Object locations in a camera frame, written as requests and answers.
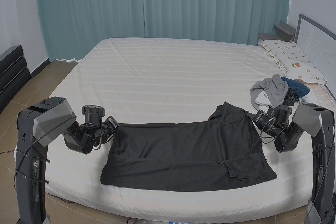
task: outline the bed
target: bed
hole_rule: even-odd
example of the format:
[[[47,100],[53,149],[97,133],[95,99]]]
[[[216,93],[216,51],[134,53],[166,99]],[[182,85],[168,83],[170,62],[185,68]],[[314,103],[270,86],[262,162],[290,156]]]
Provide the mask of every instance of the bed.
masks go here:
[[[296,42],[312,61],[329,59],[324,66],[316,64],[329,79],[329,90],[335,93],[336,78],[329,69],[336,67],[336,37],[313,23],[300,16]],[[321,50],[326,46],[328,53],[316,57],[316,47]],[[66,97],[80,124],[84,122],[81,107],[85,104],[103,106],[106,115],[120,123],[206,121],[216,106],[225,101],[254,113],[249,90],[256,81],[273,74],[282,75],[267,51],[259,46],[111,38],[89,52],[51,96]],[[336,112],[336,103],[325,86],[309,86],[321,106]],[[294,151],[278,153],[273,143],[263,145],[277,179],[246,188],[208,192],[101,185],[100,174],[110,147],[111,142],[89,155],[81,155],[68,150],[59,136],[49,145],[51,162],[46,168],[46,192],[127,217],[228,223],[259,219],[306,205],[312,191],[313,157],[307,133]]]

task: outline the robotic arm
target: robotic arm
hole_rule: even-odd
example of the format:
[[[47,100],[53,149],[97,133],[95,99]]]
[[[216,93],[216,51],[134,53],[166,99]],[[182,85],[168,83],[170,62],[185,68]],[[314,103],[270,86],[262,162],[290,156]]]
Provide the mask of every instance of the robotic arm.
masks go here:
[[[16,195],[19,224],[47,224],[44,186],[48,144],[60,134],[66,146],[83,154],[99,149],[109,142],[119,124],[108,117],[100,106],[82,107],[85,123],[79,125],[76,115],[65,98],[45,99],[23,111],[17,118],[19,131],[16,148]]]
[[[313,146],[313,192],[305,224],[334,223],[335,220],[335,144],[334,113],[312,103],[300,103],[288,124],[292,109],[286,105],[270,108],[266,114],[248,113],[255,125],[274,138],[279,152],[292,151],[304,131]]]

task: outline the pillow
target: pillow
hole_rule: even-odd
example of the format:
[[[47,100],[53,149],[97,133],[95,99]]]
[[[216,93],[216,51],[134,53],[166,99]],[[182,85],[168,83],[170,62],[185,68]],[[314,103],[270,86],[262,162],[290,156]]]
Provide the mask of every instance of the pillow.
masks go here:
[[[321,71],[306,58],[295,42],[264,40],[259,44],[273,57],[285,77],[322,85],[327,82]]]

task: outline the blue garment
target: blue garment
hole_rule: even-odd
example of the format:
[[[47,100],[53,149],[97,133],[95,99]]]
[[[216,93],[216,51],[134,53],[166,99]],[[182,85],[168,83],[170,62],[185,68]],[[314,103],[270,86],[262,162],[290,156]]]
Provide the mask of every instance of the blue garment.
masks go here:
[[[305,84],[301,83],[300,81],[288,79],[285,77],[282,77],[281,79],[283,81],[286,81],[288,84],[288,87],[292,88],[294,92],[297,94],[297,96],[299,96],[300,98],[302,98],[303,96],[306,96],[310,91],[310,89]]]

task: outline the gray cloth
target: gray cloth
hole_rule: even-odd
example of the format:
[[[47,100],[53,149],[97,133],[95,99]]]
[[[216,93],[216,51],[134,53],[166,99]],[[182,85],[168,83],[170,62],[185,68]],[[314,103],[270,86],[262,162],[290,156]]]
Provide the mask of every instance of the gray cloth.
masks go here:
[[[259,110],[259,105],[254,101],[261,92],[265,91],[272,104],[272,108],[276,108],[284,102],[288,91],[288,84],[283,81],[280,75],[275,74],[271,78],[265,78],[263,81],[257,81],[250,89],[251,104],[255,109]]]

